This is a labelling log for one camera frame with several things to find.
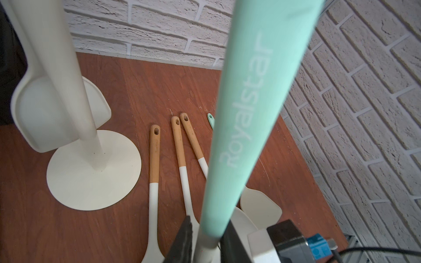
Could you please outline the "cream scoop mint handle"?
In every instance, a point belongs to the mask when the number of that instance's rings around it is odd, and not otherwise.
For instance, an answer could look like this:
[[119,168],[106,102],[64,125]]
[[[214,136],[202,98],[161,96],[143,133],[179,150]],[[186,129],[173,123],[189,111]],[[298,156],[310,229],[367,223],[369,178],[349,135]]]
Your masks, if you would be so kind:
[[82,76],[61,1],[2,1],[2,7],[28,63],[11,102],[25,140],[43,153],[94,133],[111,108]]

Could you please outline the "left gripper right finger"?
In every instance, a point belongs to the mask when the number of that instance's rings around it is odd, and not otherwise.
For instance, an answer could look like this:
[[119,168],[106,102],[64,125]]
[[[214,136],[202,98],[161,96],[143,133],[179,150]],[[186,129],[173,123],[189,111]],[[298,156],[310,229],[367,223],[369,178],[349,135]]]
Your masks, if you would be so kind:
[[221,263],[252,263],[231,221],[220,239],[220,258]]

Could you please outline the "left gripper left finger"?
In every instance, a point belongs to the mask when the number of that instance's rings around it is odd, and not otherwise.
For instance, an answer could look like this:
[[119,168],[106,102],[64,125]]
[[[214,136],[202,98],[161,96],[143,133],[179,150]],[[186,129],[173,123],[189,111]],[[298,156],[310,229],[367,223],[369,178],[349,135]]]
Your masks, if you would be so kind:
[[163,263],[191,263],[193,260],[193,225],[186,216]]

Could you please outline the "cream spatula mint handle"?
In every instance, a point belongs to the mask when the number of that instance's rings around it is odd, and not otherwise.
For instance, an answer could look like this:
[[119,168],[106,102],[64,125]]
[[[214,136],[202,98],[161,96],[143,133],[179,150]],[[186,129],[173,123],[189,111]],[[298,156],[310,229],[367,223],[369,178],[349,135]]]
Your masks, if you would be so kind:
[[272,199],[246,185],[240,197],[240,207],[257,229],[276,225],[282,216],[282,209]]

